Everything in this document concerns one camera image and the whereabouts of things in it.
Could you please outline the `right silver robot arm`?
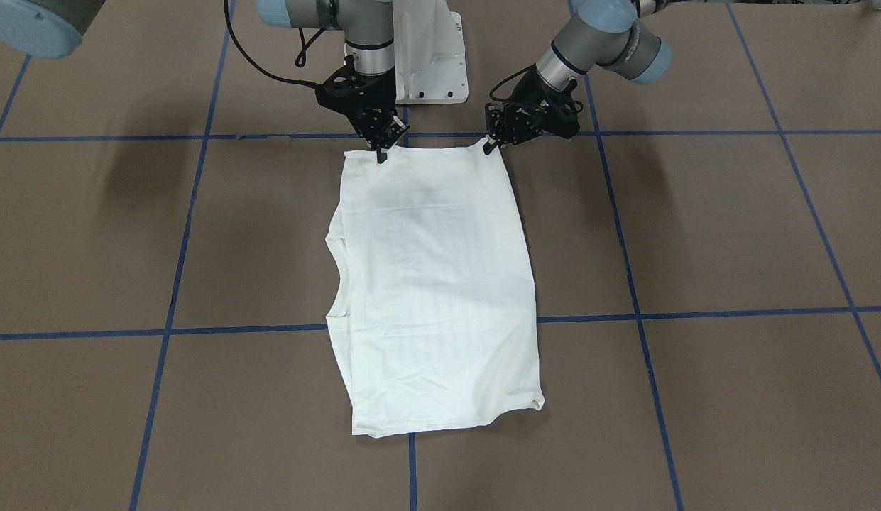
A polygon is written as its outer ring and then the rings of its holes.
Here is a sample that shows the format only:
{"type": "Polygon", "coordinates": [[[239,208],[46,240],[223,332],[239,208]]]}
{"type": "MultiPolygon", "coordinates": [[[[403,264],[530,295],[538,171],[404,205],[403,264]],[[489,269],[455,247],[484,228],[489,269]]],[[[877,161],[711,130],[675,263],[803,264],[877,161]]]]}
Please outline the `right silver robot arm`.
{"type": "Polygon", "coordinates": [[[240,45],[229,1],[0,1],[0,42],[38,59],[40,90],[29,104],[48,125],[96,128],[99,114],[148,106],[164,91],[197,83],[228,38],[260,75],[309,89],[317,103],[342,114],[356,135],[385,160],[409,127],[395,107],[393,10],[383,1],[258,1],[269,26],[345,35],[343,65],[322,83],[275,75],[240,45]]]}

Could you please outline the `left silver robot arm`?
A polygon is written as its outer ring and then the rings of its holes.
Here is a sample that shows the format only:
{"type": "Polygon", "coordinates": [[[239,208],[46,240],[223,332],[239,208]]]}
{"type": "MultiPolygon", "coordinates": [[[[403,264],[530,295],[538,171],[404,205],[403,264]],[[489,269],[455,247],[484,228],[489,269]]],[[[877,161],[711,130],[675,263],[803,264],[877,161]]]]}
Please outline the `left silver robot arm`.
{"type": "Polygon", "coordinates": [[[642,19],[668,4],[577,1],[543,55],[490,91],[483,152],[490,155],[543,135],[574,137],[580,130],[583,104],[574,100],[573,91],[594,67],[635,84],[652,84],[664,77],[672,49],[642,19]]]}

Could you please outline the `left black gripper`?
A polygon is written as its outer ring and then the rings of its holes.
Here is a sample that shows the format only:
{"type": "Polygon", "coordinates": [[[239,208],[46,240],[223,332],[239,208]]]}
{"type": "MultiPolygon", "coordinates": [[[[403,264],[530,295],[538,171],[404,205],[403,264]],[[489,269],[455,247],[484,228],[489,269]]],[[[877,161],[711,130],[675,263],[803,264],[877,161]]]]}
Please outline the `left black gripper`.
{"type": "Polygon", "coordinates": [[[521,145],[545,133],[563,139],[580,129],[583,104],[574,100],[576,78],[568,77],[564,88],[545,81],[535,65],[501,80],[490,90],[486,104],[486,135],[483,154],[490,156],[500,145],[521,145]]]}

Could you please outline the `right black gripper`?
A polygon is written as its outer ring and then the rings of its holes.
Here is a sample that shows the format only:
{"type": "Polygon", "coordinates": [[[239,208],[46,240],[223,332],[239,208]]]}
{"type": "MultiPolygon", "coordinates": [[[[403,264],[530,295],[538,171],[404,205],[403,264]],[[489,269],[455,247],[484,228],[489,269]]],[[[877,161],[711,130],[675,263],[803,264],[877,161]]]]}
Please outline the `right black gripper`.
{"type": "Polygon", "coordinates": [[[388,159],[388,149],[410,130],[395,106],[395,68],[378,75],[356,70],[352,56],[326,81],[314,88],[317,103],[345,116],[358,137],[374,148],[376,164],[388,159]]]}

